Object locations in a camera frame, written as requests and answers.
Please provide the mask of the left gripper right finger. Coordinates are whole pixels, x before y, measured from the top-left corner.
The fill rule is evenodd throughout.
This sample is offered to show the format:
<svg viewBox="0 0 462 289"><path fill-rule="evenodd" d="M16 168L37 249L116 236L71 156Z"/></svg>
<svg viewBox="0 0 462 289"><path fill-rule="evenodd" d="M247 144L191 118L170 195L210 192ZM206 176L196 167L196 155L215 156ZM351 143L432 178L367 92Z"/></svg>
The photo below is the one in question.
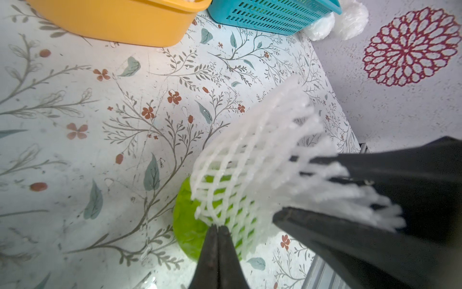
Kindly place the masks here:
<svg viewBox="0 0 462 289"><path fill-rule="evenodd" d="M218 287L219 289L250 288L226 226L218 228Z"/></svg>

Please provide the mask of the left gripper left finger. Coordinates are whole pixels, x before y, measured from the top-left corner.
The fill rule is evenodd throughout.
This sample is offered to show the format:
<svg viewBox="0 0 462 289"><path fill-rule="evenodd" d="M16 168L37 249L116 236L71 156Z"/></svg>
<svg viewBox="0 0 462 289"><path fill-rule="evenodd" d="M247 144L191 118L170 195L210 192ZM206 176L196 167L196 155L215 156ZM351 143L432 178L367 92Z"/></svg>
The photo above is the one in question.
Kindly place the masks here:
<svg viewBox="0 0 462 289"><path fill-rule="evenodd" d="M217 289L218 269L218 229L211 226L206 234L196 270L189 289Z"/></svg>

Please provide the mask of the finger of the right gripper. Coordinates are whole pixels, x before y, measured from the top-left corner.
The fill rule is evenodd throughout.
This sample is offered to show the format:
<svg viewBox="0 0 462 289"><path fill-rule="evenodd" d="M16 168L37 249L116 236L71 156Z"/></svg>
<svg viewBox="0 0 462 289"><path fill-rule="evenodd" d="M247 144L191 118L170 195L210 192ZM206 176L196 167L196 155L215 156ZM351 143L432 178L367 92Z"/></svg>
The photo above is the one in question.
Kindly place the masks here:
<svg viewBox="0 0 462 289"><path fill-rule="evenodd" d="M273 223L320 255L352 289L447 289L462 260L455 217L404 211L407 226L389 232L296 208Z"/></svg>
<svg viewBox="0 0 462 289"><path fill-rule="evenodd" d="M402 208L405 227L376 229L325 213L290 210L290 233L302 243L330 246L457 246L462 225L462 143L443 137L418 148L375 154L318 157L315 164L337 161L348 177L335 184L364 184Z"/></svg>

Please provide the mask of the green custard apple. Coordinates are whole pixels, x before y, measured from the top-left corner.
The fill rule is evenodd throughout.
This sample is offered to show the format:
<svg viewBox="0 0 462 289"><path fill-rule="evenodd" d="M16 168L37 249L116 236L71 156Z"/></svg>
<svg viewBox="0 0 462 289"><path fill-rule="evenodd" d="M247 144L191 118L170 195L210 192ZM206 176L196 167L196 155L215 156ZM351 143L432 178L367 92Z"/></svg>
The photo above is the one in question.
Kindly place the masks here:
<svg viewBox="0 0 462 289"><path fill-rule="evenodd" d="M236 191L227 192L231 175L220 178L214 191L206 188L194 195L191 178L187 177L179 190L173 209L173 232L187 257L199 260L208 229L226 226L240 260L253 253L268 238L268 224L258 216L256 201Z"/></svg>

